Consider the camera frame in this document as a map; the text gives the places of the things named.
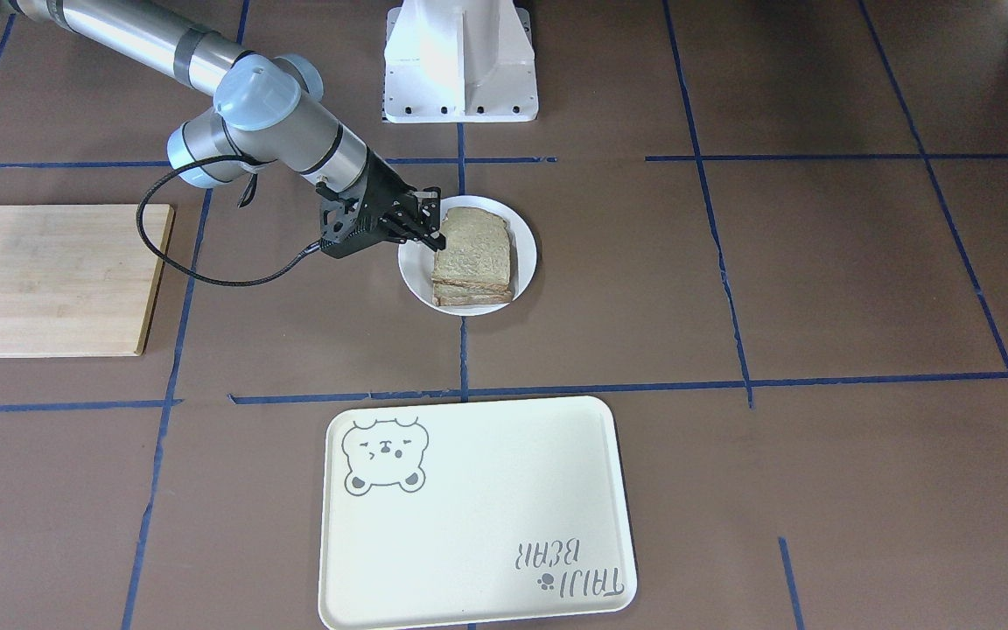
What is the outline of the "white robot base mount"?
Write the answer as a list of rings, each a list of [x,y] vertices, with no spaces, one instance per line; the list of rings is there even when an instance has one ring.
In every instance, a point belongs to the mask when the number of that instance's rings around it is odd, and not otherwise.
[[[381,112],[389,123],[528,123],[540,108],[527,8],[404,1],[388,11]]]

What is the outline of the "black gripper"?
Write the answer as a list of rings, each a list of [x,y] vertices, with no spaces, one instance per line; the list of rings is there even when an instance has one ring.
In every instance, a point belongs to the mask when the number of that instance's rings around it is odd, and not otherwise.
[[[343,192],[316,184],[320,201],[318,250],[344,258],[381,242],[416,241],[445,250],[437,186],[413,190],[374,151],[367,153],[356,182]]]

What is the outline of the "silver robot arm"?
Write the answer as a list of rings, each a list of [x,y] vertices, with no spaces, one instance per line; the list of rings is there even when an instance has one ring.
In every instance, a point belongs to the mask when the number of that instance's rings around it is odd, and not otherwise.
[[[207,112],[171,133],[167,155],[186,183],[211,190],[291,169],[316,190],[320,247],[343,258],[388,241],[445,247],[440,191],[396,174],[321,102],[324,85],[304,57],[272,57],[149,1],[12,1],[211,97]]]

